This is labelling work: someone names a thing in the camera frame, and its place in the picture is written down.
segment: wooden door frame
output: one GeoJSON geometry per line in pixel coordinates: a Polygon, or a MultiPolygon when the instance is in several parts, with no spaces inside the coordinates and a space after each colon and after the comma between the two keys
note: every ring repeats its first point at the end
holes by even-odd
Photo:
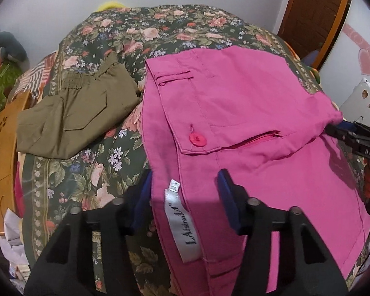
{"type": "MultiPolygon", "coordinates": [[[[288,20],[290,11],[293,7],[294,0],[288,0],[288,5],[286,6],[286,10],[284,13],[284,17],[282,18],[281,26],[278,31],[278,36],[281,36],[285,30],[285,24],[288,20]]],[[[326,58],[328,57],[330,51],[333,48],[334,43],[341,31],[342,26],[344,25],[346,15],[348,13],[348,9],[350,6],[351,0],[341,0],[340,6],[338,7],[338,11],[336,14],[336,18],[334,19],[333,25],[326,37],[325,43],[322,45],[321,50],[319,51],[315,61],[312,64],[313,68],[319,70],[323,63],[325,62],[326,58]]]]}

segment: heart decoration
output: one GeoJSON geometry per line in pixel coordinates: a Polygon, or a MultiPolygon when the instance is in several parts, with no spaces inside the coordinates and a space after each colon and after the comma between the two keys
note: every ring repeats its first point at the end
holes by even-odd
{"type": "Polygon", "coordinates": [[[370,76],[370,48],[360,49],[358,57],[361,73],[370,76]]]}

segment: crumpled paper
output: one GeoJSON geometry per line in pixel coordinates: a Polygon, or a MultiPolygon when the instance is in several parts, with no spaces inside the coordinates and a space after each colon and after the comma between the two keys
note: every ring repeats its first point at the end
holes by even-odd
{"type": "Polygon", "coordinates": [[[4,257],[16,265],[29,265],[19,234],[20,218],[10,209],[4,216],[4,236],[0,236],[0,248],[4,257]]]}

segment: red button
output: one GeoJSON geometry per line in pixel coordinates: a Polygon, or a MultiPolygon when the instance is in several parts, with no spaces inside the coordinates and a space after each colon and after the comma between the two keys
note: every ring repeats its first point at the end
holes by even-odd
{"type": "Polygon", "coordinates": [[[192,132],[189,135],[189,140],[196,147],[204,147],[207,144],[206,138],[202,134],[200,134],[198,132],[192,132]]]}

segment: metal screw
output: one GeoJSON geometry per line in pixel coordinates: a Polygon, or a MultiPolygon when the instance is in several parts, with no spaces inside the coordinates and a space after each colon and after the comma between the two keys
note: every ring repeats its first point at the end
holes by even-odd
{"type": "Polygon", "coordinates": [[[300,215],[303,211],[300,209],[300,207],[294,206],[290,209],[292,213],[295,215],[300,215]]]}
{"type": "Polygon", "coordinates": [[[70,213],[73,215],[76,215],[77,213],[80,213],[82,211],[81,207],[74,206],[70,209],[70,213]]]}
{"type": "Polygon", "coordinates": [[[257,205],[260,205],[260,200],[257,198],[249,198],[247,200],[247,204],[251,206],[257,206],[257,205]]]}
{"type": "Polygon", "coordinates": [[[125,200],[122,197],[115,198],[112,203],[116,206],[122,205],[125,203],[125,200]]]}

